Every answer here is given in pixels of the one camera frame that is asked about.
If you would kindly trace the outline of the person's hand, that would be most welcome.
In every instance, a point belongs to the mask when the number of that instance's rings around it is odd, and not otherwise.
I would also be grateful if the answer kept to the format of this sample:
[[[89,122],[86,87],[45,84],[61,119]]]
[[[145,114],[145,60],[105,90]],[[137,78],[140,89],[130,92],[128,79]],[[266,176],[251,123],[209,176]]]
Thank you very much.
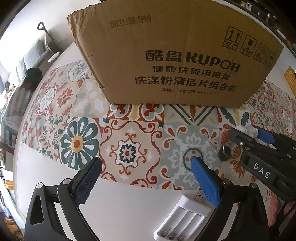
[[[285,206],[285,209],[284,209],[285,215],[287,215],[287,213],[293,208],[293,210],[289,213],[288,218],[292,218],[293,214],[295,213],[294,204],[295,202],[291,201]],[[275,224],[279,210],[280,210],[280,201],[278,197],[274,194],[270,200],[269,207],[267,209],[268,226],[272,226]]]

